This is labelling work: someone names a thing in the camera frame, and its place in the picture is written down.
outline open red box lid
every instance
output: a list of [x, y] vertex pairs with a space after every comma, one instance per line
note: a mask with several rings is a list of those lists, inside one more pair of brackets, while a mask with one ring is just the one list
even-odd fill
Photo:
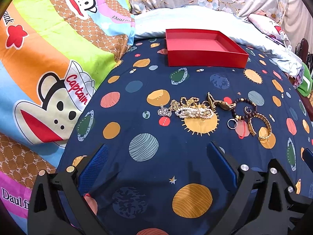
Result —
[[245, 68], [249, 55], [220, 31], [167, 29], [169, 66]]

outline colorful blanket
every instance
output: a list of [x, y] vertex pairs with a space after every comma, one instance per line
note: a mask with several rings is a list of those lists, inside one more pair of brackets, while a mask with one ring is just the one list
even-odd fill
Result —
[[38, 167], [58, 166], [80, 114], [133, 44], [134, 26], [127, 0], [13, 0], [4, 13], [0, 184], [17, 219], [27, 217]]

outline gold bangle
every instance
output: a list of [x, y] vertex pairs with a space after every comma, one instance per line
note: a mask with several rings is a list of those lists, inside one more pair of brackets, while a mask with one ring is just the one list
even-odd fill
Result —
[[[271, 126], [270, 122], [267, 120], [267, 118], [264, 115], [262, 115], [260, 113], [256, 113], [254, 115], [254, 117], [252, 117], [252, 118], [259, 118], [259, 119], [261, 119], [265, 123], [265, 125], [267, 127], [268, 135], [266, 137], [259, 136], [258, 140], [259, 141], [267, 140], [272, 135], [272, 126]], [[252, 118], [250, 118], [249, 121], [248, 121], [248, 128], [249, 128], [249, 131], [251, 132], [252, 136], [255, 136], [256, 132], [255, 132], [253, 126], [252, 126]]]

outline star print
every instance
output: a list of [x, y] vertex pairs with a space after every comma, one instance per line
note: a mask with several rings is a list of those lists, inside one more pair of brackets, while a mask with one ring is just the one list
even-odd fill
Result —
[[170, 182], [171, 184], [175, 184], [175, 181], [176, 181], [177, 179], [175, 179], [175, 176], [174, 176], [173, 178], [168, 179], [168, 180], [169, 180], [169, 182]]
[[27, 36], [28, 33], [24, 31], [23, 26], [10, 25], [7, 27], [7, 41], [5, 43], [5, 47], [15, 47], [16, 49], [21, 49], [24, 43], [24, 38]]

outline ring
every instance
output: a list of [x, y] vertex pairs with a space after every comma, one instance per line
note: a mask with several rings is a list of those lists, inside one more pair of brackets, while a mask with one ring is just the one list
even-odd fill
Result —
[[[234, 128], [232, 128], [232, 127], [229, 126], [229, 122], [230, 122], [230, 121], [234, 121], [234, 122], [235, 122]], [[236, 129], [236, 128], [237, 128], [237, 125], [238, 125], [238, 120], [237, 120], [237, 119], [234, 119], [234, 118], [229, 119], [228, 122], [227, 122], [228, 128], [229, 128], [229, 129], [232, 129], [232, 130]]]
[[245, 112], [247, 115], [249, 115], [249, 114], [251, 114], [252, 110], [251, 110], [251, 108], [250, 108], [250, 107], [245, 106], [245, 108], [244, 108], [244, 112]]

